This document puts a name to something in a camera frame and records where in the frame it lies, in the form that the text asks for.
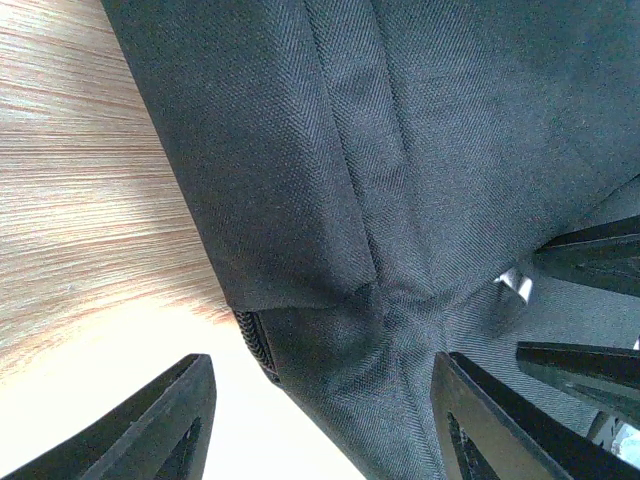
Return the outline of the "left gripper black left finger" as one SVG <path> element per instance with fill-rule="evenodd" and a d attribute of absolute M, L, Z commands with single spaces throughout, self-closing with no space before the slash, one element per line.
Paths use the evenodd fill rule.
<path fill-rule="evenodd" d="M 190 354 L 8 479 L 203 477 L 216 406 L 211 357 Z"/>

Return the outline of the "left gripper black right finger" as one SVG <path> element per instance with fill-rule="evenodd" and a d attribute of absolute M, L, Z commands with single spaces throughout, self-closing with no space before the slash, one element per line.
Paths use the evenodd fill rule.
<path fill-rule="evenodd" d="M 450 479 L 639 476 L 605 441 L 574 433 L 460 353 L 436 355 L 431 402 Z M 639 413 L 609 415 L 639 425 Z"/>

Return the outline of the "black student bag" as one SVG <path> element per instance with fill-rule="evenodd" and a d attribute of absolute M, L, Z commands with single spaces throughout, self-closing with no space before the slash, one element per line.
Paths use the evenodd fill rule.
<path fill-rule="evenodd" d="M 441 351 L 588 431 L 515 347 L 638 337 L 531 262 L 639 210 L 637 2 L 104 8 L 250 351 L 363 475 L 444 477 Z"/>

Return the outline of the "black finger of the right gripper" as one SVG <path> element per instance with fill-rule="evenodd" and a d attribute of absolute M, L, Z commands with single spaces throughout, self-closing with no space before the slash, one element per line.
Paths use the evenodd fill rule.
<path fill-rule="evenodd" d="M 558 280 L 637 297 L 639 217 L 558 236 L 534 253 L 533 264 Z"/>
<path fill-rule="evenodd" d="M 639 352 L 561 343 L 520 342 L 519 369 L 611 415 L 639 413 Z"/>

